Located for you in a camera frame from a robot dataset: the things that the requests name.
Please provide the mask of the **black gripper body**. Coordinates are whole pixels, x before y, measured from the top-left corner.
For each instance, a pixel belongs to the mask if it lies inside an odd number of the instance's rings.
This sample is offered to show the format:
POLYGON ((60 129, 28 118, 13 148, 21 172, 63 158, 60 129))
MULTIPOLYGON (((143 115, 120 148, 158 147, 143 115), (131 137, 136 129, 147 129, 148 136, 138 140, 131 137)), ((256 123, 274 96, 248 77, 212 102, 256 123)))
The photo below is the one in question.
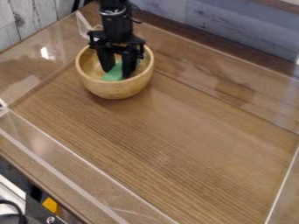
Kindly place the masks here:
POLYGON ((114 54, 123 53, 132 53, 138 59, 146 56, 146 41, 134 33, 112 38, 104 31, 88 31, 88 38, 90 48, 96 51, 100 60, 112 60, 114 54))

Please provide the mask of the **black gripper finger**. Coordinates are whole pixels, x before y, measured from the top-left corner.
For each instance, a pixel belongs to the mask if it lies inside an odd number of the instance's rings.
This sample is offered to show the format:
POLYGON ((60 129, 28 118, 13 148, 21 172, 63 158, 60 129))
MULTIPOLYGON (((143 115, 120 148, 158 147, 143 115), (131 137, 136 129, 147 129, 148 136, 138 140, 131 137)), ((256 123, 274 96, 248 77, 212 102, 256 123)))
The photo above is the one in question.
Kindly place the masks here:
POLYGON ((116 64, 116 59, 115 59, 112 49, 100 47, 98 49, 98 59, 99 59, 103 70, 108 72, 116 64))
POLYGON ((123 77, 127 79, 131 77, 132 72, 136 70, 136 62, 138 56, 134 51, 126 51, 122 53, 122 60, 123 60, 123 77))

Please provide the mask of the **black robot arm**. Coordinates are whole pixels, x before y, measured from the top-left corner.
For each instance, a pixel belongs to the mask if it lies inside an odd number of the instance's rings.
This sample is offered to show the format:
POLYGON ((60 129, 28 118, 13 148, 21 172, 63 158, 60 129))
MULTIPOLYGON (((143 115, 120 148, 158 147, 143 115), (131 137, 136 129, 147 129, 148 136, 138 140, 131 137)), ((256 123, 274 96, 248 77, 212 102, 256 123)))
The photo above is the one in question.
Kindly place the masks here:
POLYGON ((134 23, 140 21, 132 19, 130 0, 99 0, 98 13, 103 29, 88 31, 88 46, 96 51, 106 72, 114 69, 115 55, 120 55, 122 76, 127 79, 146 57, 146 41, 134 34, 134 23))

